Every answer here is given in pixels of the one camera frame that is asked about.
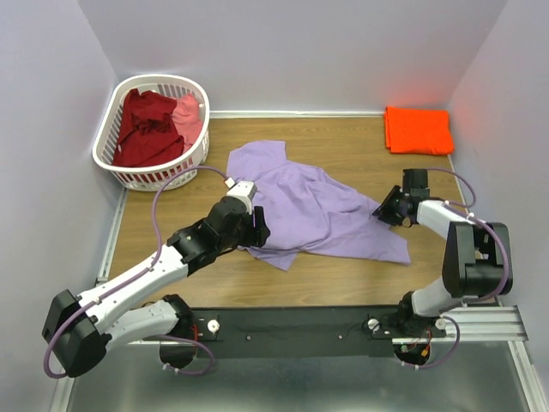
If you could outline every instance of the white laundry basket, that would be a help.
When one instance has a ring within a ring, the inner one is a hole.
[[[126,94],[137,88],[140,93],[152,90],[173,99],[191,93],[199,103],[199,115],[204,125],[195,144],[177,159],[153,167],[117,167],[112,165],[114,151],[117,148],[118,132],[122,120],[122,106]],[[131,77],[121,82],[114,90],[111,102],[101,122],[95,138],[93,156],[102,168],[112,172],[118,181],[134,191],[157,191],[162,184],[181,170],[200,165],[206,160],[209,149],[209,102],[203,88],[190,79],[170,75],[143,75]],[[166,189],[175,189],[188,183],[196,176],[196,170],[185,173],[171,182]]]

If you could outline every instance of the pink clothing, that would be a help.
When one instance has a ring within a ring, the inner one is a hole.
[[[172,121],[178,134],[184,139],[184,153],[195,144],[202,131],[203,122],[198,116],[198,101],[195,96],[186,94],[178,99],[178,104],[172,113]]]

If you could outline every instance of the folded orange cloth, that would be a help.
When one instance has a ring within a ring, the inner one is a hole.
[[[387,107],[385,146],[391,153],[448,155],[454,151],[445,110]]]

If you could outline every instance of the screw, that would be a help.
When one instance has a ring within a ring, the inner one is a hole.
[[[379,330],[379,321],[375,318],[371,318],[368,321],[368,329],[370,329],[372,332],[377,332]]]

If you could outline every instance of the white knob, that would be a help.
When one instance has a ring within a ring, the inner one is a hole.
[[[220,329],[220,323],[215,320],[215,319],[212,319],[208,322],[208,330],[212,333],[215,333],[217,332],[218,330]]]

